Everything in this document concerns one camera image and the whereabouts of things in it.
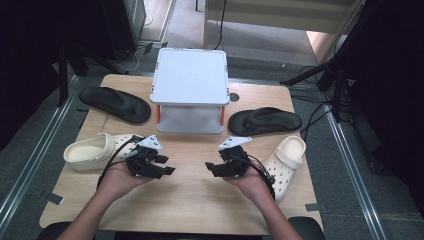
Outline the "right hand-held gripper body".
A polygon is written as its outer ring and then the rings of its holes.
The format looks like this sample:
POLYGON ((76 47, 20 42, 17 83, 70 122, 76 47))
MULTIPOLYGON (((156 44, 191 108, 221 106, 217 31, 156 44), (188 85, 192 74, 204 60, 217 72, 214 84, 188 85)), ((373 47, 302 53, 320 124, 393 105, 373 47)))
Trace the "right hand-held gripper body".
POLYGON ((249 160, 247 153, 243 150, 241 145, 248 143, 251 140, 251 137, 229 136, 219 145, 219 150, 227 149, 231 154, 231 158, 229 160, 222 159, 223 164, 226 164, 230 169, 230 175, 228 177, 242 176, 246 172, 249 166, 249 160))

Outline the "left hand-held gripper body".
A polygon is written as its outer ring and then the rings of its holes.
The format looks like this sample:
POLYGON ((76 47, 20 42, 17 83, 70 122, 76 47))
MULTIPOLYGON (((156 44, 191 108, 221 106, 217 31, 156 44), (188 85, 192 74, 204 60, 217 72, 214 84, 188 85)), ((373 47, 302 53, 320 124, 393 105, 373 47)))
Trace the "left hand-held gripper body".
POLYGON ((149 177, 149 167, 155 165, 154 159, 162 146, 155 134, 145 138, 134 135, 130 141, 135 147, 125 155, 128 169, 134 176, 149 177))

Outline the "black flip-flop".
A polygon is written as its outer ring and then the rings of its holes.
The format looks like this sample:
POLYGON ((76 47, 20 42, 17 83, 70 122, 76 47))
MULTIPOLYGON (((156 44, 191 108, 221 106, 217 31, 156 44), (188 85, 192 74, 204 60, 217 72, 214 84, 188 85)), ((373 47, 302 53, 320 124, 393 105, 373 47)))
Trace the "black flip-flop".
POLYGON ((228 129, 237 136, 292 132, 301 126, 297 114, 274 107, 239 111, 228 120, 228 129))
POLYGON ((131 124, 142 124, 151 114, 151 107, 145 100, 109 87, 88 87, 80 92, 79 99, 90 107, 131 124))

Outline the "cream clog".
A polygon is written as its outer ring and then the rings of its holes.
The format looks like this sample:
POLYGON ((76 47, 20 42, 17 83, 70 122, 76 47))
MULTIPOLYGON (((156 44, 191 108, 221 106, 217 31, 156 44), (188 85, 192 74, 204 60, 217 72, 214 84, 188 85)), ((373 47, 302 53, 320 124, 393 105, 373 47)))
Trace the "cream clog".
POLYGON ((63 153, 63 158, 76 171, 104 169, 109 161, 122 161, 123 157, 135 147, 130 141, 134 135, 136 134, 99 133, 93 138, 69 145, 63 153))
POLYGON ((284 199, 295 172, 302 165, 306 150, 305 142, 297 136, 289 136, 271 153, 264 166, 274 178, 273 189, 278 204, 284 199))

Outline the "white two-tier shoe rack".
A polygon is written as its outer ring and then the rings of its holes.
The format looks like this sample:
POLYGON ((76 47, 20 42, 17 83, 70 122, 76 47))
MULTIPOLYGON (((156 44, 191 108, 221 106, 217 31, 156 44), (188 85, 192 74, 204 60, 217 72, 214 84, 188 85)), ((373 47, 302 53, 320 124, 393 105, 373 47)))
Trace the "white two-tier shoe rack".
POLYGON ((221 133, 230 102, 226 53, 160 49, 150 100, 157 106, 157 129, 161 132, 221 133))

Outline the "person's right hand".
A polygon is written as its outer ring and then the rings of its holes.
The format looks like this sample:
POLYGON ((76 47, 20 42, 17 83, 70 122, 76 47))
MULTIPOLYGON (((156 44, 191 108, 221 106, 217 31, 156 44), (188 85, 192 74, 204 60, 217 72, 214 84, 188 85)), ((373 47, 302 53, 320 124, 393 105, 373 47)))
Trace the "person's right hand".
POLYGON ((266 183, 252 167, 249 167, 243 176, 224 177, 223 180, 237 187, 256 206, 273 202, 266 183))

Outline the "person's left hand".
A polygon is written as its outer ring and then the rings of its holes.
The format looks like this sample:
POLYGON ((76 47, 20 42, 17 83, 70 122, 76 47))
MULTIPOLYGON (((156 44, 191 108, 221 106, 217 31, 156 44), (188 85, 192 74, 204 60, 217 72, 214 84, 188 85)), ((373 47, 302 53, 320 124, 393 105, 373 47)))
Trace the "person's left hand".
POLYGON ((150 181, 152 178, 133 176, 126 162, 115 163, 106 171, 95 195, 107 201, 115 201, 150 181))

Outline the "black metal stand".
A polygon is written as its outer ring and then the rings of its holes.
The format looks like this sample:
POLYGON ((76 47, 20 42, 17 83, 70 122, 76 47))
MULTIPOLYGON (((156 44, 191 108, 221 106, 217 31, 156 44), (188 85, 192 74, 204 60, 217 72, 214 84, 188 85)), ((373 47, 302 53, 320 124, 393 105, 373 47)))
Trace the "black metal stand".
POLYGON ((127 71, 121 71, 105 59, 101 58, 95 52, 89 50, 87 47, 77 43, 64 43, 59 47, 58 50, 58 80, 59 80, 59 100, 58 107, 62 107, 65 101, 69 97, 68 87, 68 73, 67 66, 71 65, 74 72, 80 75, 86 75, 88 73, 88 66, 84 60, 84 57, 88 57, 101 66, 108 69, 114 74, 127 74, 127 71))

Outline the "black tripod stand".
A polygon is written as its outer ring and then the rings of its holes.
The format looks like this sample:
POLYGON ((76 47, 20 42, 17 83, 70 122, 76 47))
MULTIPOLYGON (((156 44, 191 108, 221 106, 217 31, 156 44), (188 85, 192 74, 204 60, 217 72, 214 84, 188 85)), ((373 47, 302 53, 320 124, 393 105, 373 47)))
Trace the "black tripod stand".
POLYGON ((353 13, 349 17, 350 21, 356 19, 345 41, 341 44, 339 50, 324 63, 300 74, 290 80, 281 81, 281 85, 292 86, 306 80, 309 77, 322 73, 317 88, 324 93, 333 88, 333 98, 331 100, 331 113, 337 122, 340 121, 339 112, 341 110, 341 93, 343 82, 347 79, 347 61, 348 55, 353 51, 355 39, 360 35, 363 25, 367 21, 367 4, 370 0, 359 0, 353 13))

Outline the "dark cabinet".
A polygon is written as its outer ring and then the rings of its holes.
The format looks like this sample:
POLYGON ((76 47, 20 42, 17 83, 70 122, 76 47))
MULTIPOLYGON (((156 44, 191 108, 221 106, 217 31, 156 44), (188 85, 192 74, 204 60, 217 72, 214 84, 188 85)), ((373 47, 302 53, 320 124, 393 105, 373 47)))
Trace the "dark cabinet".
POLYGON ((112 43, 112 57, 134 52, 147 17, 144 0, 101 0, 112 43))

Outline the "white cabinet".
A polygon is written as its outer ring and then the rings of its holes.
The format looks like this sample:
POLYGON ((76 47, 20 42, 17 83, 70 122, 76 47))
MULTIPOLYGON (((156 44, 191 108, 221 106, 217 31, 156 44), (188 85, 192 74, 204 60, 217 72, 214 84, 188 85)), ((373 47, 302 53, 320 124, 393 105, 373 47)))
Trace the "white cabinet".
POLYGON ((313 49, 332 48, 365 0, 205 0, 205 19, 308 31, 313 49))

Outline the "metal floor rail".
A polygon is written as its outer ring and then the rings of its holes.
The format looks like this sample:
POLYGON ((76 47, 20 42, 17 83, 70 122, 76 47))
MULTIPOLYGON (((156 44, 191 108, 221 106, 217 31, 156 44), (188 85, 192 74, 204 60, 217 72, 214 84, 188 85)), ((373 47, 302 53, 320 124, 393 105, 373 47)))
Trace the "metal floor rail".
POLYGON ((61 106, 48 97, 0 152, 0 235, 6 231, 38 171, 74 99, 79 81, 77 75, 71 78, 69 96, 61 106))
POLYGON ((372 240, 388 240, 371 195, 368 192, 356 165, 351 148, 345 138, 342 126, 336 122, 336 119, 332 114, 329 114, 327 119, 360 205, 362 215, 370 231, 372 240))

